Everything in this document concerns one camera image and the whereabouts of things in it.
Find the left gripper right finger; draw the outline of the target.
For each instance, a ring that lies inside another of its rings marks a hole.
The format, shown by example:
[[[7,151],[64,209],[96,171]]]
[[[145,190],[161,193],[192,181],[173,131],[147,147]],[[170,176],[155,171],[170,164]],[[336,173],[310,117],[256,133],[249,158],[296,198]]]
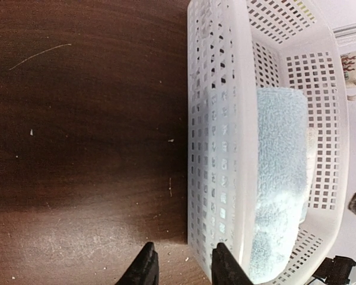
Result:
[[[222,242],[212,250],[211,281],[213,285],[253,285]]]

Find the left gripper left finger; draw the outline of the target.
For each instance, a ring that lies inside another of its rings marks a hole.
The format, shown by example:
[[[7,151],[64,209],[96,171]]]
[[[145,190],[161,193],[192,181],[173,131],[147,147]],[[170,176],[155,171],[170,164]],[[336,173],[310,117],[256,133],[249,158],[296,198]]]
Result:
[[[160,268],[153,242],[147,242],[115,285],[157,285]]]

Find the light blue towel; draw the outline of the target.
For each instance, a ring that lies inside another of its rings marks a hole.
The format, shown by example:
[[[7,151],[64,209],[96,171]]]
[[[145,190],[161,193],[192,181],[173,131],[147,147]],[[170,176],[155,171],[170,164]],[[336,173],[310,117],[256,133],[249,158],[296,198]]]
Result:
[[[287,266],[307,192],[307,100],[300,90],[259,88],[258,188],[248,276],[270,282]]]

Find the green panda towel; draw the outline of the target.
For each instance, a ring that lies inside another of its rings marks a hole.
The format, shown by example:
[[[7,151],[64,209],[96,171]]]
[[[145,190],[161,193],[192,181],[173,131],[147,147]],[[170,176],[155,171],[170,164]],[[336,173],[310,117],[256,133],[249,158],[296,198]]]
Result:
[[[302,207],[300,223],[303,223],[306,219],[308,202],[310,197],[310,190],[312,188],[312,182],[314,179],[314,173],[316,171],[316,160],[317,160],[317,128],[308,127],[307,128],[307,164],[306,164],[306,196],[304,197],[304,204]]]

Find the white plastic basket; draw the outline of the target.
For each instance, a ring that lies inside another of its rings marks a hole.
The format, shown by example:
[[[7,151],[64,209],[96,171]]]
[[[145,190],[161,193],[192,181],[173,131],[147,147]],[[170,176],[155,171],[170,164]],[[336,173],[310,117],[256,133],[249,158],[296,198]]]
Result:
[[[191,1],[187,8],[188,243],[206,275],[220,242],[246,270],[257,184],[256,90],[307,96],[317,162],[306,219],[274,284],[305,284],[333,246],[347,192],[349,123],[338,45],[314,1]]]

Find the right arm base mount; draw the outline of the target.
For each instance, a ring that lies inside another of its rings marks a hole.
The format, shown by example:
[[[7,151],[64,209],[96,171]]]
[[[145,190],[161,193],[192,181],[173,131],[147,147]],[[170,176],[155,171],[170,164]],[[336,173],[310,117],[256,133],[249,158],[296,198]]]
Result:
[[[356,261],[345,256],[326,257],[312,274],[316,280],[328,285],[346,285],[350,283],[349,275],[356,267]]]

